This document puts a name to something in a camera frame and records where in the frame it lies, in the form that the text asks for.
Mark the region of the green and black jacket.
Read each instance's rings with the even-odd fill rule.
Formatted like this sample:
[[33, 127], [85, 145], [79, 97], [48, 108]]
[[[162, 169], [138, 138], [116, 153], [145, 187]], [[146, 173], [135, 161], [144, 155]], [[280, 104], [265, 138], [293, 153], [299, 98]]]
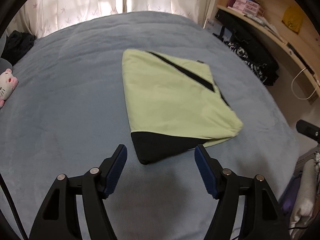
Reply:
[[141, 164], [220, 144], [243, 127], [204, 62], [127, 49], [122, 76], [131, 139]]

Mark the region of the black clothes pile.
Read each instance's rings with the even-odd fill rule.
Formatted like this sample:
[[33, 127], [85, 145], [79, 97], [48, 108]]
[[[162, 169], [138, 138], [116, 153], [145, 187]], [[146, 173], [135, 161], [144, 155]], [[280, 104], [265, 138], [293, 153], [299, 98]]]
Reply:
[[29, 50], [31, 50], [35, 40], [35, 35], [15, 30], [7, 36], [1, 57], [14, 66]]

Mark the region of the yellow paper note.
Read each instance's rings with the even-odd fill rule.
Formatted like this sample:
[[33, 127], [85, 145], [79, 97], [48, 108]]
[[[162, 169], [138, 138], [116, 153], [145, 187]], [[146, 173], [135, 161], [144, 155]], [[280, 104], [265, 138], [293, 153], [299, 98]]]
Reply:
[[281, 20], [291, 31], [299, 34], [303, 24], [303, 11], [298, 7], [288, 7]]

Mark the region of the black white patterned garment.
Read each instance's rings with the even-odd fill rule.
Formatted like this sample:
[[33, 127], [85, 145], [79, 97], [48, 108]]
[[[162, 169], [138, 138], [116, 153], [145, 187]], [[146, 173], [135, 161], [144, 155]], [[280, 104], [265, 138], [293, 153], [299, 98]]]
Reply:
[[218, 38], [235, 53], [265, 86], [273, 86], [279, 64], [251, 29], [222, 25]]

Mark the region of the wooden shelf unit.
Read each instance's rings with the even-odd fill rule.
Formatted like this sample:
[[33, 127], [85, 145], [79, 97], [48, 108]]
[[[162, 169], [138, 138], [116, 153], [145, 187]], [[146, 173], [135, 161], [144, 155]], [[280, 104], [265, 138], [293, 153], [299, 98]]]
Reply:
[[228, 1], [217, 0], [217, 12], [224, 12], [248, 26], [293, 75], [291, 87], [301, 89], [300, 93], [294, 90], [294, 96], [313, 104], [319, 98], [319, 34], [304, 11], [299, 34], [281, 22], [288, 7], [301, 7], [294, 0], [258, 0], [265, 13], [257, 22], [250, 15], [227, 8]]

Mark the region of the pink boxes stack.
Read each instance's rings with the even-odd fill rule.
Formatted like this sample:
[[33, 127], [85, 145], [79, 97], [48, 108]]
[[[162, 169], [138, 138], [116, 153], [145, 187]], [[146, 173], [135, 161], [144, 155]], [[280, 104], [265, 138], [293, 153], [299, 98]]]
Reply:
[[229, 0], [227, 8], [256, 17], [263, 17], [265, 13], [264, 8], [254, 0]]

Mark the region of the pink white cat plush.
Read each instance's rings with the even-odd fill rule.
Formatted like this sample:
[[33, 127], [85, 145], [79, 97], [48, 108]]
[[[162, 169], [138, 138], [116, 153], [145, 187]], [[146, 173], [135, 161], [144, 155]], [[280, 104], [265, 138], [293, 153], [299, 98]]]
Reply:
[[11, 69], [6, 69], [0, 76], [0, 108], [2, 108], [8, 98], [18, 85], [18, 79], [13, 76]]

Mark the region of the grey pillow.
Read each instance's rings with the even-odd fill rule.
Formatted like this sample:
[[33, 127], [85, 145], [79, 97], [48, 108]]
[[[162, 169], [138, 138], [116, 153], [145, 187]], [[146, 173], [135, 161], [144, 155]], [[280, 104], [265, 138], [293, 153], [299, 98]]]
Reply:
[[0, 69], [1, 73], [4, 72], [6, 69], [12, 69], [12, 65], [6, 59], [2, 58], [2, 54], [4, 51], [5, 43], [6, 43], [7, 35], [4, 33], [1, 37], [0, 41]]

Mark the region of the white floral curtain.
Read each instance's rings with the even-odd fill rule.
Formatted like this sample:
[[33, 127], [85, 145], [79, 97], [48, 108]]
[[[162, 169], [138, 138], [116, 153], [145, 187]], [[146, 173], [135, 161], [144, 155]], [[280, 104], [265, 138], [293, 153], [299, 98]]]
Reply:
[[181, 15], [199, 25], [209, 17], [216, 0], [27, 0], [6, 28], [38, 38], [94, 18], [133, 11]]

